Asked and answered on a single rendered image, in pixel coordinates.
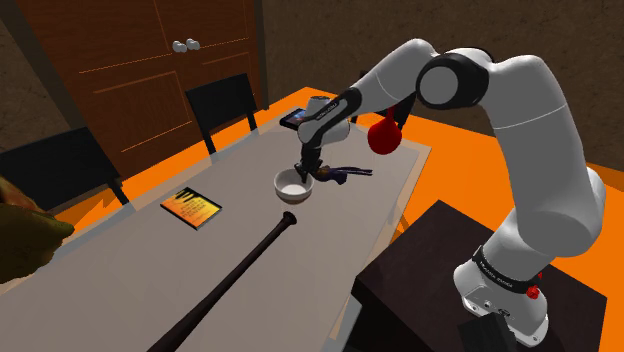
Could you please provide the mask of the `black tablet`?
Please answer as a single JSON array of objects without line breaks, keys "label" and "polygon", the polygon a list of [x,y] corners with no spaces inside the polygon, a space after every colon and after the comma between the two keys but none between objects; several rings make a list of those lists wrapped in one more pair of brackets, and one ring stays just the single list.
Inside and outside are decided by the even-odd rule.
[{"label": "black tablet", "polygon": [[279,125],[297,131],[305,118],[306,110],[296,108],[279,120]]}]

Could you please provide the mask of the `dark robot stand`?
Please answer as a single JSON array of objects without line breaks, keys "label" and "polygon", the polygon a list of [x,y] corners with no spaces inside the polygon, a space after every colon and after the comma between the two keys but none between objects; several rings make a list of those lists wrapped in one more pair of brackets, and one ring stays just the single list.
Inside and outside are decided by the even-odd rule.
[{"label": "dark robot stand", "polygon": [[549,265],[540,290],[549,327],[535,347],[504,331],[499,317],[478,318],[460,301],[454,269],[491,230],[437,201],[354,281],[362,309],[347,341],[359,352],[599,352],[607,299]]}]

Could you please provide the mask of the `orange yellow book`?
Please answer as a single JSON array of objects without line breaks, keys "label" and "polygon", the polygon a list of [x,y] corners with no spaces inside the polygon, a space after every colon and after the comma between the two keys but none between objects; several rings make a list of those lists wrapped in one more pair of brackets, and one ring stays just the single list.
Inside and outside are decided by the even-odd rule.
[{"label": "orange yellow book", "polygon": [[222,210],[221,205],[189,187],[163,200],[160,206],[195,230]]}]

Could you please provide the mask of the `olive green lumpy object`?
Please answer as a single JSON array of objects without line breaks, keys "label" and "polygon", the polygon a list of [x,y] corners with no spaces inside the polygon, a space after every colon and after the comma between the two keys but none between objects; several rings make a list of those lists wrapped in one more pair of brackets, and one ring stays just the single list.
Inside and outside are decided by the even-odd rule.
[{"label": "olive green lumpy object", "polygon": [[73,232],[0,176],[0,284],[47,265]]}]

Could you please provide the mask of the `red round vase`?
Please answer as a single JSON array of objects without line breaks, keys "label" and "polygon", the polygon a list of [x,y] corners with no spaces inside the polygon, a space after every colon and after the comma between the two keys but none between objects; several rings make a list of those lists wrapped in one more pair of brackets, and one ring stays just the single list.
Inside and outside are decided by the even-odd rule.
[{"label": "red round vase", "polygon": [[376,154],[390,154],[401,143],[402,132],[394,120],[395,110],[395,106],[388,108],[384,119],[372,125],[368,130],[368,145]]}]

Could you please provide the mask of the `dark purple black tool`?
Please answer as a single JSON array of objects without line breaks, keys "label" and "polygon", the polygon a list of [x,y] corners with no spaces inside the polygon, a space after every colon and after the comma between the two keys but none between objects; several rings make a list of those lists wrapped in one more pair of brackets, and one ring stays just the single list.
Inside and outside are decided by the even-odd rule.
[{"label": "dark purple black tool", "polygon": [[335,181],[338,185],[342,185],[347,181],[349,175],[371,176],[372,169],[363,169],[359,167],[330,167],[324,165],[312,173],[312,177],[319,182]]}]

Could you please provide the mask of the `black chair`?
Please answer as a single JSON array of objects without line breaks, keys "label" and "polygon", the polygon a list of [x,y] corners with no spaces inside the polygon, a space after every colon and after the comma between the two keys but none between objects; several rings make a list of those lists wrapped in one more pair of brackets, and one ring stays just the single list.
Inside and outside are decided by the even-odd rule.
[{"label": "black chair", "polygon": [[0,152],[0,175],[52,214],[103,186],[128,203],[120,174],[86,127]]},{"label": "black chair", "polygon": [[185,92],[210,154],[216,152],[212,131],[245,118],[250,130],[257,128],[257,105],[246,73],[207,83]]}]

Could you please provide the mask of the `white bowl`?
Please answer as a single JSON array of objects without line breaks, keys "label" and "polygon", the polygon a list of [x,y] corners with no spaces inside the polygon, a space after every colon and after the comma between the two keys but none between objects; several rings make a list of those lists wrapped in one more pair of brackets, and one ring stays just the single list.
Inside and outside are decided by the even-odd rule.
[{"label": "white bowl", "polygon": [[274,177],[275,192],[285,202],[297,203],[306,200],[311,195],[313,186],[314,179],[310,175],[303,181],[294,168],[280,171]]}]

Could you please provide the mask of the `grey table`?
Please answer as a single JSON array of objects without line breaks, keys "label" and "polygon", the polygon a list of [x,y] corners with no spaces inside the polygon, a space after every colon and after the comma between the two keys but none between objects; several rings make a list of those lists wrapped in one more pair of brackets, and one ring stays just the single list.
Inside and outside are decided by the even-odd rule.
[{"label": "grey table", "polygon": [[[299,157],[275,123],[211,156],[0,286],[0,352],[146,352],[275,227],[288,209],[274,177]],[[258,258],[178,352],[323,352],[355,276],[389,243],[427,160],[406,140],[374,154],[367,133],[328,145],[332,166],[372,169],[317,183],[297,223]],[[199,230],[160,203],[189,187],[222,206]]]}]

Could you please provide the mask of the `brown wooden double door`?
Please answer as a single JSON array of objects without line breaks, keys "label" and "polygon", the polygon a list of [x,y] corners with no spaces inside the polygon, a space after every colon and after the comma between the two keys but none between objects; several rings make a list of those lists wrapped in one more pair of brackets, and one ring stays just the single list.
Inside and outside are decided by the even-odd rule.
[{"label": "brown wooden double door", "polygon": [[267,105],[261,0],[15,0],[127,179],[202,139],[187,90],[247,74]]}]

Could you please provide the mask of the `dark brown baseball bat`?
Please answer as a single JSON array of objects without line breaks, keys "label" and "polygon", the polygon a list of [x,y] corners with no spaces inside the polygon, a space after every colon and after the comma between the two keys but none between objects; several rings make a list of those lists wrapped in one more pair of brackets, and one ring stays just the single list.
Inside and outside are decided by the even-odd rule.
[{"label": "dark brown baseball bat", "polygon": [[285,211],[275,228],[205,298],[146,352],[176,352],[223,295],[288,227],[296,223],[296,216],[292,212]]}]

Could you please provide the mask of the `orange rug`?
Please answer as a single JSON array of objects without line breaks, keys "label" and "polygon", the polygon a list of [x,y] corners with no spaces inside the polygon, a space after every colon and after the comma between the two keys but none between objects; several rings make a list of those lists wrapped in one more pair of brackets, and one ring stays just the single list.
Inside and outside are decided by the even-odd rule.
[{"label": "orange rug", "polygon": [[[273,103],[268,112],[255,113],[258,127],[277,118],[294,106],[304,105],[313,95],[329,95],[321,90],[304,87]],[[238,122],[217,132],[217,147],[226,147],[248,132],[246,123]],[[442,200],[491,229],[499,225],[512,205],[512,196],[502,152],[494,137],[410,116],[403,132],[404,138],[432,147],[424,171],[415,186],[401,220],[400,230],[406,229],[436,200]],[[142,194],[191,167],[192,163],[208,157],[199,143],[166,159],[154,167],[123,181],[124,192],[133,204]],[[554,266],[579,279],[607,297],[606,314],[600,352],[624,352],[624,283],[613,283],[607,269],[616,269],[615,259],[624,249],[624,171],[588,164],[597,171],[607,186],[606,211],[602,233],[595,245],[576,258],[557,259]],[[102,220],[121,207],[110,190],[77,203],[57,216],[74,225],[77,232]]]}]

